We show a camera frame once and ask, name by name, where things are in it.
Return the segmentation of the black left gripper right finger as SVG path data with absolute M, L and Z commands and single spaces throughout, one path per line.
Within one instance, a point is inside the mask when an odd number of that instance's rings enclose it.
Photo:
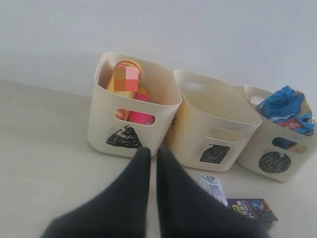
M 264 227 L 203 190 L 171 150 L 157 153 L 157 204 L 163 238 L 267 238 Z

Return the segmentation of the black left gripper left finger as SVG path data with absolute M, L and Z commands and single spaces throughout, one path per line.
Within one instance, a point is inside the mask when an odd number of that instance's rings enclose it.
M 144 238 L 151 152 L 140 147 L 117 179 L 82 206 L 55 218 L 44 238 Z

